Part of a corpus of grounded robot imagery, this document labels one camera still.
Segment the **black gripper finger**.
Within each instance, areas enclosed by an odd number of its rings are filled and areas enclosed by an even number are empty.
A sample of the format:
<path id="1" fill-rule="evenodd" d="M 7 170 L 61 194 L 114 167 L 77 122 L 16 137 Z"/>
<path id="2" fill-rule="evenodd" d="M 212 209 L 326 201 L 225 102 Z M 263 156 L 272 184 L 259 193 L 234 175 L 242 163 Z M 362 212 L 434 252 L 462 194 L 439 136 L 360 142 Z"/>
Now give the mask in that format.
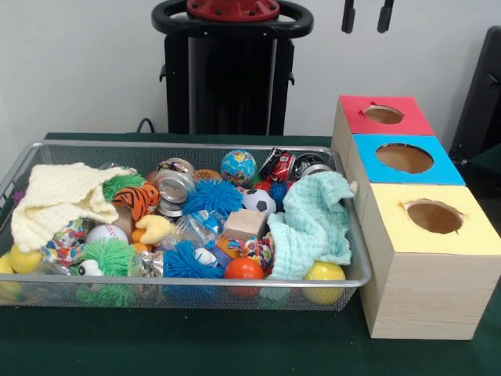
<path id="1" fill-rule="evenodd" d="M 383 6 L 380 9 L 380 15 L 378 19 L 378 32 L 380 34 L 387 32 L 389 29 L 394 2 L 394 0 L 385 0 Z"/>
<path id="2" fill-rule="evenodd" d="M 355 1 L 345 0 L 341 31 L 344 32 L 345 34 L 350 34 L 353 31 L 354 21 L 355 21 Z"/>

